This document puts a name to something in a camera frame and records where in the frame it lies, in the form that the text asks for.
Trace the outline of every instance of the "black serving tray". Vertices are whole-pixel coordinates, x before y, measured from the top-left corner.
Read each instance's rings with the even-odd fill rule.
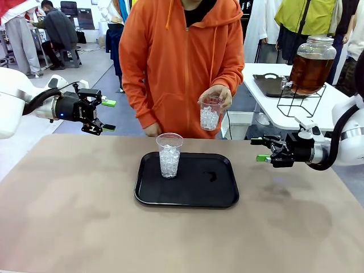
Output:
[[[162,177],[158,152],[146,154],[134,194],[146,205],[228,208],[239,200],[233,168],[226,157],[184,152],[173,179]]]

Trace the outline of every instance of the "plastic cup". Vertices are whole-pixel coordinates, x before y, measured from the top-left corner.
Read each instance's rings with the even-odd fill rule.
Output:
[[[183,137],[175,133],[165,133],[157,137],[159,146],[160,172],[167,179],[176,177],[180,161]]]
[[[200,124],[206,131],[217,128],[221,114],[222,99],[217,96],[206,96],[201,103]]]

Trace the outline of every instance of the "white jacket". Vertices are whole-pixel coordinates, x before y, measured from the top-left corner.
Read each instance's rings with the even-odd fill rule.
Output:
[[[274,17],[283,0],[256,0],[262,1],[260,13],[263,14],[262,21],[259,22],[259,39],[268,38],[268,44],[276,44],[279,35],[279,26]]]
[[[8,21],[12,20],[12,18],[18,16],[24,16],[26,12],[33,13],[34,9],[39,6],[39,3],[36,0],[26,0],[25,2],[13,7],[8,10],[6,14],[1,18],[1,24],[5,24]]]
[[[126,10],[129,13],[129,11],[130,11],[129,0],[125,0],[125,4],[126,4]],[[113,24],[113,22],[111,21],[112,17],[121,18],[120,14],[116,10],[112,0],[99,0],[97,6],[98,6],[99,11],[101,12],[102,17],[109,24]]]
[[[364,51],[364,0],[360,0],[355,16],[357,24],[349,41],[348,55],[357,61]]]

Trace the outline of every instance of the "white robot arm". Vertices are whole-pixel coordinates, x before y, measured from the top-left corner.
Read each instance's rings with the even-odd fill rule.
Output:
[[[97,89],[89,89],[86,81],[68,84],[53,75],[45,88],[36,88],[23,73],[0,68],[0,139],[12,137],[23,115],[30,113],[39,118],[64,119],[83,123],[82,131],[100,135],[103,130],[114,130],[97,118],[96,106],[115,106]],[[67,92],[71,86],[75,92]]]
[[[300,130],[280,136],[252,139],[252,145],[264,145],[271,155],[259,155],[257,161],[271,163],[275,168],[292,167],[306,162],[311,168],[324,171],[333,164],[350,166],[364,164],[364,52],[355,69],[357,94],[336,105],[332,110],[335,124],[332,138],[324,138],[314,121],[296,117]]]

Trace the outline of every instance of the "shoe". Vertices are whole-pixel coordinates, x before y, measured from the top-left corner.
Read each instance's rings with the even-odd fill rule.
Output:
[[[54,67],[50,67],[49,69],[52,70],[52,71],[55,71],[55,70],[65,70],[66,67],[64,67],[62,65],[55,65]]]
[[[43,73],[34,73],[33,75],[35,78],[40,78],[43,76]]]

